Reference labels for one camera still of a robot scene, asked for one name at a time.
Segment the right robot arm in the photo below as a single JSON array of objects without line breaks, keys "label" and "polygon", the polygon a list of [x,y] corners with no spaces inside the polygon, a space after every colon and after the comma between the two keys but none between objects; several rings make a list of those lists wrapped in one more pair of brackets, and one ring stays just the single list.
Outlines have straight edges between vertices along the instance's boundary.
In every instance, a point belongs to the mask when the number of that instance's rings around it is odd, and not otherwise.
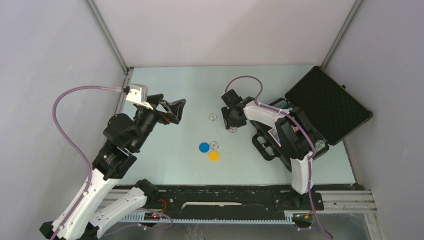
[{"label": "right robot arm", "polygon": [[291,204],[304,209],[311,202],[308,193],[313,187],[312,161],[317,151],[316,136],[310,122],[299,108],[281,109],[258,102],[252,97],[243,99],[233,89],[222,96],[225,107],[222,116],[225,128],[240,128],[255,121],[275,130],[284,155],[290,158],[292,180]]}]

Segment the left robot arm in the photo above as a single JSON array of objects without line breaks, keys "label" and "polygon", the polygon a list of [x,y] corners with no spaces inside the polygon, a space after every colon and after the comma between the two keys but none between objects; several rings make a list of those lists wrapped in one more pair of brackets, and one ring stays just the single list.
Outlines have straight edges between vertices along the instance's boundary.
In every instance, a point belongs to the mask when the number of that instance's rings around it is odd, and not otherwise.
[{"label": "left robot arm", "polygon": [[136,105],[133,118],[125,113],[112,116],[103,131],[107,140],[92,162],[91,178],[86,180],[69,207],[56,220],[45,222],[41,234],[49,240],[98,240],[106,231],[132,211],[153,208],[158,188],[142,179],[110,205],[99,209],[107,194],[119,183],[137,160],[136,153],[156,124],[179,124],[186,100],[168,102],[163,94],[150,95]]}]

